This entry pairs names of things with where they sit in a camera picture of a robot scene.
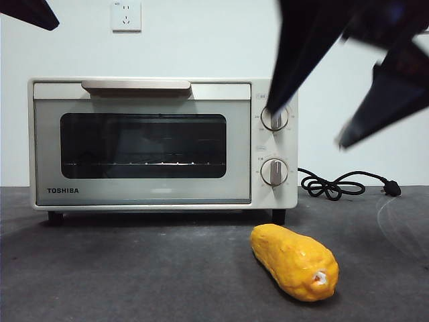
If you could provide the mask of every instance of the oven door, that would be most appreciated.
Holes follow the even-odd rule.
[[[36,204],[250,203],[250,96],[35,84]]]

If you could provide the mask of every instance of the electrical outlet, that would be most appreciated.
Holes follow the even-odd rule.
[[[141,3],[115,1],[111,6],[111,27],[114,32],[141,31]]]

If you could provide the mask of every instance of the timer knob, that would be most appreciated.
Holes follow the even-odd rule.
[[[261,114],[262,124],[271,131],[278,131],[288,124],[288,110],[283,109],[283,111],[275,117],[272,115],[267,108],[263,109]]]
[[[262,164],[261,176],[270,186],[279,186],[288,177],[288,166],[279,159],[269,159]]]

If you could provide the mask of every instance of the gray table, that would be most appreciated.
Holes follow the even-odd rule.
[[[286,226],[332,250],[336,294],[301,303],[253,257],[263,211],[74,214],[63,227],[1,190],[1,314],[12,321],[429,321],[429,187],[307,197]]]

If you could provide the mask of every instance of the glass window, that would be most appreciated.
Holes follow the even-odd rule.
[[[60,122],[66,178],[220,178],[227,169],[222,115],[68,113]]]

